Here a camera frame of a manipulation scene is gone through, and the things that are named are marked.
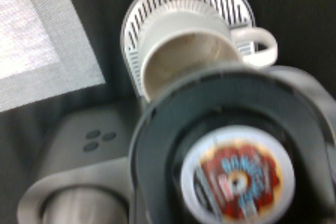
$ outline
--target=mug handle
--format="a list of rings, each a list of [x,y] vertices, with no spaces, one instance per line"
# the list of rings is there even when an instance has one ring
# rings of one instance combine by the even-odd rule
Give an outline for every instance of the mug handle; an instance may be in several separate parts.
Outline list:
[[[274,64],[277,59],[277,43],[271,33],[258,27],[253,28],[238,28],[231,31],[232,41],[241,42],[256,42],[262,44],[267,49],[258,51],[255,54],[244,55],[243,61],[253,68],[264,68]]]

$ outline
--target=white mug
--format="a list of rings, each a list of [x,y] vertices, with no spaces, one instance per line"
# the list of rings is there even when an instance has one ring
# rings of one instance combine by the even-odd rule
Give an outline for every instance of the white mug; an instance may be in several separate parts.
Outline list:
[[[265,50],[241,55],[237,44],[258,42]],[[214,61],[235,61],[252,68],[270,66],[277,43],[261,28],[229,31],[216,10],[204,2],[178,0],[163,4],[139,31],[141,86],[147,101],[177,79],[181,71]]]

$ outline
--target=coffee pod label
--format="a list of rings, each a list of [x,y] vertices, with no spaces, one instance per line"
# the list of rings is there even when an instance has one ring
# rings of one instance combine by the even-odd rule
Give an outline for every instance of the coffee pod label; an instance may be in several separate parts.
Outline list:
[[[216,204],[205,208],[223,222],[267,215],[282,192],[282,172],[262,146],[240,142],[208,149],[196,173],[195,183],[207,189],[198,198],[211,194]]]
[[[181,168],[184,202],[204,224],[274,223],[294,195],[291,160],[265,132],[229,130],[211,133],[190,149]]]

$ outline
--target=button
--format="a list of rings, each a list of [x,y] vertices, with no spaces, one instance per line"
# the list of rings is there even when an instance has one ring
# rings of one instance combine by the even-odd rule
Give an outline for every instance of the button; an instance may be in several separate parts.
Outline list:
[[[97,142],[90,142],[88,144],[85,144],[85,146],[82,148],[84,152],[90,152],[90,151],[96,150],[97,146],[99,146]]]
[[[109,132],[103,135],[102,140],[111,141],[115,138],[115,136],[117,136],[115,132]]]
[[[100,131],[94,130],[87,133],[87,139],[93,139],[100,135]]]

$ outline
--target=coffee pod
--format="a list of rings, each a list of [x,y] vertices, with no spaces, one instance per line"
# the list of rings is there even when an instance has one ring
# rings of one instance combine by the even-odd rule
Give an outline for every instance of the coffee pod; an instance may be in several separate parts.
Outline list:
[[[202,224],[274,223],[295,186],[283,146],[256,128],[214,130],[189,150],[180,183],[186,207]]]

